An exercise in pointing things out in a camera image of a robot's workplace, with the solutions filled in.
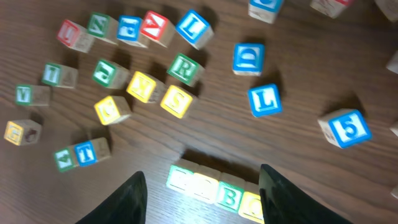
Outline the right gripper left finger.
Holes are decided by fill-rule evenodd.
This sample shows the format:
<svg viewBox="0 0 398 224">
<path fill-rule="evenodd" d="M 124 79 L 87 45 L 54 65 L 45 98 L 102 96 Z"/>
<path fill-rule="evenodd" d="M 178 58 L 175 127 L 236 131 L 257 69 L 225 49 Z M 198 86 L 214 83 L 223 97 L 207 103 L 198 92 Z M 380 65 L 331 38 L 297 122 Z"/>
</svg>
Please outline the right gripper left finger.
<svg viewBox="0 0 398 224">
<path fill-rule="evenodd" d="M 76 224 L 145 224 L 146 208 L 146 178 L 137 171 Z"/>
</svg>

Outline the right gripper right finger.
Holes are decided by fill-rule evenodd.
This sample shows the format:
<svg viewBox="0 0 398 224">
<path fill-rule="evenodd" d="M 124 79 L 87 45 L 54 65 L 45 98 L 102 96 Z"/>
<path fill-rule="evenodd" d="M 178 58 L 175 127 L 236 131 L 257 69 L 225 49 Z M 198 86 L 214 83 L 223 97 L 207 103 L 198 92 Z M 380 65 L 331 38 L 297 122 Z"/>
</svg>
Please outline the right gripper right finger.
<svg viewBox="0 0 398 224">
<path fill-rule="evenodd" d="M 259 171 L 259 194 L 266 224 L 351 224 L 268 164 Z"/>
</svg>

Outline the yellow O block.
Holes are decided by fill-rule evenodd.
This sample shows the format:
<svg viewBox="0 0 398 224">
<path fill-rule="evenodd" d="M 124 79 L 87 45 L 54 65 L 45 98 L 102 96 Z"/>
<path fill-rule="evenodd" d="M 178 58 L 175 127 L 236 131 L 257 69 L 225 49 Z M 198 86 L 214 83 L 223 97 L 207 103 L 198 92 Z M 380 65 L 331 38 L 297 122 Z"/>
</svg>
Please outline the yellow O block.
<svg viewBox="0 0 398 224">
<path fill-rule="evenodd" d="M 189 196 L 213 204 L 216 200 L 221 172 L 206 166 L 198 166 L 190 184 Z"/>
<path fill-rule="evenodd" d="M 246 182 L 238 214 L 257 223 L 264 223 L 259 186 Z"/>
</svg>

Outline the green B block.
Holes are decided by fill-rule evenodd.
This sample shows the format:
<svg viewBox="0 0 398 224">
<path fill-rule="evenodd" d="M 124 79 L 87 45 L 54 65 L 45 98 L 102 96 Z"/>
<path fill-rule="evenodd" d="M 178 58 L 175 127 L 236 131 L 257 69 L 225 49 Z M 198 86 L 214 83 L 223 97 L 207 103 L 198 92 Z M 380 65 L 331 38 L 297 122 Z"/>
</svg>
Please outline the green B block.
<svg viewBox="0 0 398 224">
<path fill-rule="evenodd" d="M 229 212 L 238 213 L 244 185 L 244 179 L 223 172 L 219 180 L 215 205 Z"/>
</svg>

